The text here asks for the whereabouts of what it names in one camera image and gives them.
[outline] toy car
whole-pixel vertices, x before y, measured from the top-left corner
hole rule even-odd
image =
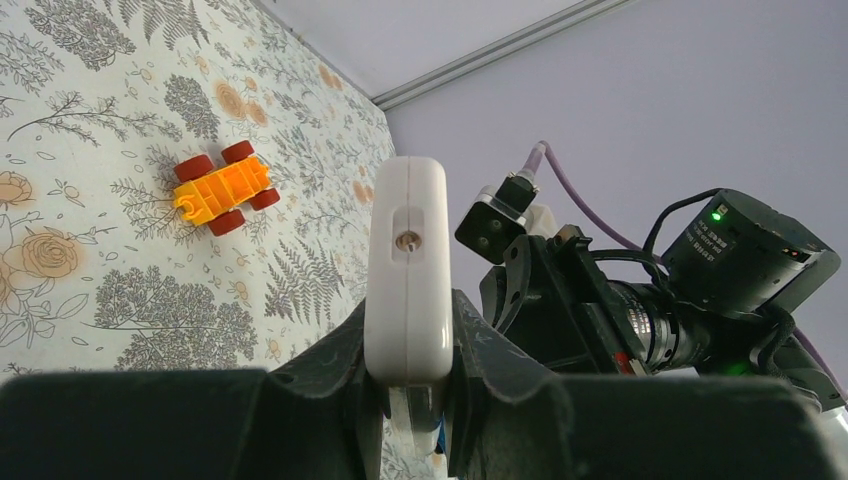
[[[208,224],[216,237],[244,225],[244,215],[236,208],[242,202],[250,201],[254,210],[262,210],[280,199],[277,189],[269,188],[270,168],[259,163],[250,142],[227,147],[221,156],[227,166],[219,170],[208,155],[198,155],[174,167],[181,183],[174,189],[174,208],[182,207],[183,220],[197,226]]]

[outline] floral pattern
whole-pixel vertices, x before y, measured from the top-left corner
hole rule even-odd
[[[363,297],[385,116],[250,0],[0,0],[0,24],[0,379],[275,368]],[[241,140],[282,199],[216,238],[173,167]],[[387,442],[383,478],[435,475]]]

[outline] gray wall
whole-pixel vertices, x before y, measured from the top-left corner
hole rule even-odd
[[[589,205],[638,243],[667,204],[724,186],[848,256],[846,24],[844,0],[640,0],[390,111],[389,125],[399,154],[444,165],[454,228],[546,139]],[[538,201],[558,222],[613,247],[540,172]],[[658,249],[696,211],[671,218]],[[479,301],[489,265],[456,242],[451,254],[454,286]],[[796,312],[843,384],[845,270]]]

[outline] screw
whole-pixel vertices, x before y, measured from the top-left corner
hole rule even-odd
[[[421,236],[415,232],[403,232],[395,239],[395,245],[401,250],[412,253],[421,247]]]

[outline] toy wheel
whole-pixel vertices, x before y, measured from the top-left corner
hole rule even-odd
[[[212,230],[212,235],[220,237],[244,225],[244,215],[242,215],[241,210],[232,210],[219,215],[207,225],[209,225],[209,230]]]
[[[231,163],[244,160],[245,158],[253,155],[253,152],[253,145],[251,145],[247,140],[243,140],[221,150],[221,156],[224,157],[224,161],[227,162],[227,165],[229,165]]]
[[[180,183],[190,182],[206,175],[215,168],[207,155],[198,155],[174,167],[174,173]]]
[[[262,210],[263,208],[268,208],[277,203],[279,200],[280,192],[278,192],[276,188],[269,188],[268,190],[262,190],[254,195],[253,198],[250,199],[250,206],[253,207],[254,210]]]

